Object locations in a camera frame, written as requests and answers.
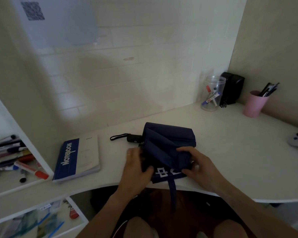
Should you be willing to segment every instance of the blue and white notebook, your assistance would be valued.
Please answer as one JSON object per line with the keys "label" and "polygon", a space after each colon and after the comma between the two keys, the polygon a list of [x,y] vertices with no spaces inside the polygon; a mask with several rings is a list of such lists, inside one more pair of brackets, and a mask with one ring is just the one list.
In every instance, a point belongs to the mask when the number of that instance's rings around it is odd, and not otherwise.
{"label": "blue and white notebook", "polygon": [[100,170],[98,139],[93,133],[67,140],[61,147],[53,181],[61,182]]}

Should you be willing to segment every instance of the blue fabric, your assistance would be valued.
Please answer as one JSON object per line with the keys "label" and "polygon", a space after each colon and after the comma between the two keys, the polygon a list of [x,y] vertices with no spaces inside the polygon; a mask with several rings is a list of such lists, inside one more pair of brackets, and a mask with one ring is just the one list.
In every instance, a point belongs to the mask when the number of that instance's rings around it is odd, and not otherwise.
{"label": "blue fabric", "polygon": [[195,135],[190,128],[146,123],[143,131],[143,171],[154,167],[152,183],[168,181],[172,207],[175,207],[176,188],[174,179],[185,177],[181,170],[191,169],[191,154],[178,152],[182,146],[196,146]]}

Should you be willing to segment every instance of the transparent jar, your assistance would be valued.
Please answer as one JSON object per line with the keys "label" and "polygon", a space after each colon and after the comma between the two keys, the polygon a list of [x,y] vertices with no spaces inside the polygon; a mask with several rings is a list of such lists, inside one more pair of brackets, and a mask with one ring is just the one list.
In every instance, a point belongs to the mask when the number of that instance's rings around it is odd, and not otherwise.
{"label": "transparent jar", "polygon": [[226,78],[208,76],[203,83],[201,108],[206,111],[215,111],[220,105]]}

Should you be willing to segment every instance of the black speaker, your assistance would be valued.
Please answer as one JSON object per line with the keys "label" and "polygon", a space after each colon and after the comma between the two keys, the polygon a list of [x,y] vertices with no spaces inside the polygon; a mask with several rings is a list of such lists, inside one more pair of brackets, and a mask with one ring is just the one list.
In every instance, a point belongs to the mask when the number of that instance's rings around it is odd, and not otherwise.
{"label": "black speaker", "polygon": [[236,74],[222,73],[221,77],[226,78],[220,106],[225,108],[226,105],[236,103],[241,95],[245,78]]}

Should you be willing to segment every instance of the paper poster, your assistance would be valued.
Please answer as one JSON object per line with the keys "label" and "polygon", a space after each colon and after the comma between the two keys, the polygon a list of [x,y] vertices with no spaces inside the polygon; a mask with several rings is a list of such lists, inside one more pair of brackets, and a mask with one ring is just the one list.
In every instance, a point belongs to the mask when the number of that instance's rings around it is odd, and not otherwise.
{"label": "paper poster", "polygon": [[89,0],[12,0],[35,49],[97,41]]}

